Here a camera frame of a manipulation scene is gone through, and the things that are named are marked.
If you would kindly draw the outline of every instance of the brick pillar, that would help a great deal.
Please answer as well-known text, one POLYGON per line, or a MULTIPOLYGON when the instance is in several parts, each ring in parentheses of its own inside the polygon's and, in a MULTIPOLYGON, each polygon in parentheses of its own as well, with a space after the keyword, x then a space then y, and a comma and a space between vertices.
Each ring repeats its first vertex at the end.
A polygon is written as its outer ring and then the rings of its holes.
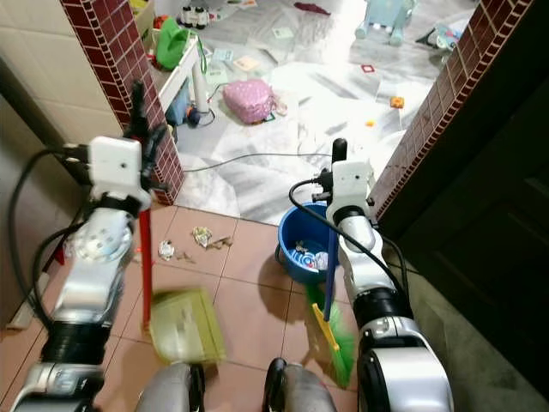
MULTIPOLYGON (((127 0, 60 0, 105 97, 124 129, 130 121, 131 85, 141 80, 149 124, 165 123, 147 57, 127 0)), ((160 202, 173 204, 183 184, 183 169, 170 136, 158 150, 154 177, 168 183, 168 192, 156 191, 160 202)))
POLYGON ((377 218, 437 144, 533 1, 481 0, 371 192, 377 218))

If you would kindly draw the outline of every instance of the broom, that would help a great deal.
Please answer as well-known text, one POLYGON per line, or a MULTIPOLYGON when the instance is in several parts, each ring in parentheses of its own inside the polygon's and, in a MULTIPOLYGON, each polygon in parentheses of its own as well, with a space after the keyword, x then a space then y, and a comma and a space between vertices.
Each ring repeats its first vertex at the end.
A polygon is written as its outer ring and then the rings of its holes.
POLYGON ((312 311, 318 325, 328 341, 329 352, 335 369, 335 382, 345 388, 349 385, 351 371, 354 363, 354 334, 350 333, 341 319, 339 307, 332 304, 329 321, 323 318, 320 307, 324 307, 324 293, 316 285, 305 287, 307 300, 311 304, 312 311))
POLYGON ((341 320, 339 308, 332 303, 332 290, 335 277, 335 254, 337 253, 337 236, 329 231, 328 270, 326 274, 326 292, 328 299, 317 285, 307 285, 307 299, 329 345, 329 352, 335 369, 336 383, 347 387, 353 370, 354 335, 350 333, 341 320))

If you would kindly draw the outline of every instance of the black cable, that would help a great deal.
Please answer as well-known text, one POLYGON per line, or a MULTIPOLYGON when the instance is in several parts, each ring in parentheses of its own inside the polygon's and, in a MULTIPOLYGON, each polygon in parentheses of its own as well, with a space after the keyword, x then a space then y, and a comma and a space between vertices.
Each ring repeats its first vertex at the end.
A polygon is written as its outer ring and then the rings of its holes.
POLYGON ((282 156, 282 157, 301 157, 301 156, 325 156, 325 157, 332 157, 331 154, 325 154, 325 153, 248 153, 248 154, 242 154, 237 157, 233 157, 232 159, 229 159, 228 161, 222 161, 221 163, 215 163, 211 166, 205 166, 205 167, 199 167, 197 169, 189 169, 189 170, 183 170, 183 173, 193 173, 193 172, 201 172, 202 170, 208 170, 213 169, 215 167, 226 165, 227 163, 231 163, 233 161, 239 161, 240 159, 245 159, 246 157, 254 157, 254 156, 282 156))
POLYGON ((288 193, 288 197, 290 198, 290 202, 292 202, 299 210, 304 211, 306 214, 311 215, 315 219, 321 221, 324 225, 328 226, 330 229, 332 229, 334 232, 338 233, 343 237, 343 239, 348 240, 351 244, 355 245, 357 248, 359 248, 360 251, 362 251, 367 257, 369 257, 371 260, 373 260, 377 266, 379 266, 383 272, 389 277, 389 279, 395 284, 396 291, 401 294, 402 296, 407 296, 404 291, 402 290, 401 284, 396 279, 395 275, 391 272, 391 270, 383 264, 381 260, 379 260, 373 253, 371 253, 368 249, 366 249, 364 246, 362 246, 353 236, 348 235, 347 233, 340 230, 336 225, 325 219, 324 217, 320 216, 318 213, 313 212, 310 209, 307 209, 303 204, 299 203, 295 198, 293 197, 293 193, 295 190, 304 185, 309 185, 316 183, 314 179, 309 180, 303 180, 301 182, 296 183, 292 186, 288 193))
POLYGON ((207 112, 199 112, 199 113, 200 114, 210 114, 210 113, 212 113, 212 119, 209 122, 204 123, 204 124, 199 122, 196 125, 196 128, 201 129, 202 127, 210 126, 215 121, 215 113, 214 113, 214 111, 212 110, 211 107, 209 108, 209 110, 207 112))
POLYGON ((409 302, 410 301, 410 288, 408 286, 408 273, 407 273, 407 268, 406 268, 406 261, 404 259, 404 255, 402 254, 401 248, 398 247, 398 245, 394 241, 392 241, 391 239, 389 239, 386 236, 381 235, 381 239, 383 239, 383 242, 389 244, 393 248, 393 250, 395 251, 396 256, 398 256, 398 260, 401 264, 400 269, 401 269, 401 277, 402 277, 402 286, 404 288, 404 291, 406 292, 406 299, 409 302))
POLYGON ((21 173, 19 181, 14 188, 14 192, 11 195, 8 206, 8 249, 9 256, 11 258, 11 264, 14 268, 15 278, 17 279, 17 284, 19 285, 21 293, 27 299, 28 304, 33 308, 40 322, 42 322, 42 324, 48 330, 51 329, 51 320, 45 312, 42 302, 34 298, 29 293, 27 283, 25 282, 25 276, 23 275, 23 269, 21 267, 21 260, 19 257, 19 250, 17 248, 17 235, 15 233, 15 206, 17 205, 17 201, 19 200, 23 185, 25 184, 25 181, 27 180, 36 163, 47 155, 55 154, 61 154, 61 152, 55 149, 45 148, 30 158, 28 163, 23 168, 23 172, 21 173))
POLYGON ((226 86, 227 84, 229 83, 220 83, 218 84, 217 86, 215 86, 215 89, 214 91, 212 92, 212 95, 208 97, 208 100, 206 100, 208 103, 210 101, 212 101, 212 99, 214 98, 215 94, 217 93, 217 91, 220 89, 221 86, 226 86))
POLYGON ((40 295, 40 290, 38 287, 38 280, 40 278, 40 274, 42 273, 41 263, 42 263, 42 255, 44 254, 45 249, 53 240, 57 239, 59 236, 64 236, 66 234, 71 234, 73 232, 76 232, 78 229, 80 229, 83 226, 83 224, 84 222, 81 222, 81 223, 77 223, 75 225, 66 227, 65 229, 58 230, 55 233, 48 236, 38 246, 36 253, 34 253, 34 260, 33 260, 33 291, 34 291, 34 298, 38 302, 42 301, 42 296, 40 295))

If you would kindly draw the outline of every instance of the white marble floor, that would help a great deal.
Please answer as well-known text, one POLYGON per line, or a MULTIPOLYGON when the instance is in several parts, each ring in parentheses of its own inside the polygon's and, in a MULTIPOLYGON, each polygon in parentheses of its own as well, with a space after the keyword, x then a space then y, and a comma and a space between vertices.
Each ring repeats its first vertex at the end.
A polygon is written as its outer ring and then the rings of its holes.
MULTIPOLYGON (((210 8, 221 0, 207 1, 210 8)), ((212 166, 250 153, 326 154, 337 137, 349 141, 349 157, 370 160, 376 176, 400 141, 442 67, 440 51, 414 41, 438 21, 462 18, 470 0, 419 2, 400 47, 388 45, 386 33, 372 32, 355 40, 365 3, 322 0, 331 16, 302 12, 293 1, 257 0, 201 31, 203 44, 233 52, 233 60, 249 56, 259 62, 244 72, 232 62, 210 61, 210 70, 228 81, 261 77, 288 106, 287 115, 249 126, 225 107, 221 92, 211 107, 216 119, 208 127, 178 127, 178 150, 185 170, 212 166), (287 27, 293 36, 277 39, 273 28, 287 27), (374 73, 360 65, 371 64, 374 73), (405 98, 404 109, 389 106, 391 96, 405 98)), ((215 82, 208 85, 209 92, 215 82)), ((200 172, 187 172, 176 200, 180 206, 253 221, 278 224, 290 208, 288 189, 310 179, 329 164, 326 156, 257 156, 200 172)), ((301 191, 310 200, 312 188, 301 191)))

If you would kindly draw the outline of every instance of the white shelf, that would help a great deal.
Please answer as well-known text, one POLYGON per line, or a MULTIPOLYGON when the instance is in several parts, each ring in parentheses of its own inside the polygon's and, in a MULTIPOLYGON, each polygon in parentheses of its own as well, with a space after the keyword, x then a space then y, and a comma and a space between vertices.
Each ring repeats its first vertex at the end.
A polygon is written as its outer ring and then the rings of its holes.
POLYGON ((164 113, 166 113, 166 110, 178 94, 179 89, 183 86, 185 79, 189 76, 193 76, 195 98, 199 110, 204 112, 208 110, 207 106, 204 107, 206 91, 202 73, 200 72, 200 54, 198 52, 198 38, 196 36, 190 38, 187 49, 181 60, 179 60, 179 64, 171 72, 158 70, 152 64, 149 64, 149 68, 164 113))

